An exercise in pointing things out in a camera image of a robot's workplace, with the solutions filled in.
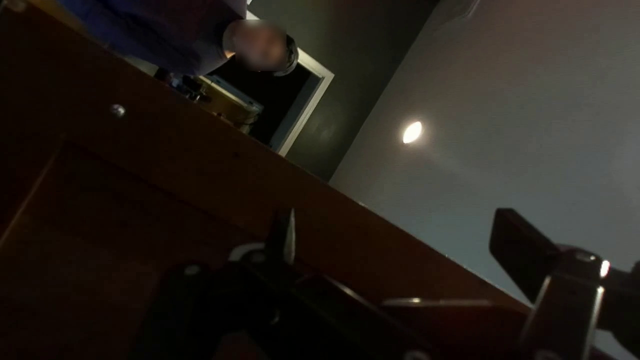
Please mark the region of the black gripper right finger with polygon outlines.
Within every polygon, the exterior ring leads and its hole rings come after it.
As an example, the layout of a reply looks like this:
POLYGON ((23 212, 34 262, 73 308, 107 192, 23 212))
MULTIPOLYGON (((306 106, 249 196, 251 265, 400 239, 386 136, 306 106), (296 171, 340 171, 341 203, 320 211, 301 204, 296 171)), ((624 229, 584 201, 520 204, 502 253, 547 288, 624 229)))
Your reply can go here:
POLYGON ((493 212, 490 255, 532 302, 515 359, 591 360, 606 295, 606 262, 561 250, 511 208, 493 212))

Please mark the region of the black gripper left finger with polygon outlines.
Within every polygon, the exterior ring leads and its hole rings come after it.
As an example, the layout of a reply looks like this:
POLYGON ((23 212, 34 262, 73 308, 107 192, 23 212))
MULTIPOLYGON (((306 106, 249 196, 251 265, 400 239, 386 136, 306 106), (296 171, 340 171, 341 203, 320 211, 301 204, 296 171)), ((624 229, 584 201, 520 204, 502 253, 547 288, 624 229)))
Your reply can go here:
POLYGON ((226 267, 246 271, 266 281, 285 281, 296 275, 296 211, 273 215, 262 242, 239 245, 230 250, 226 267))

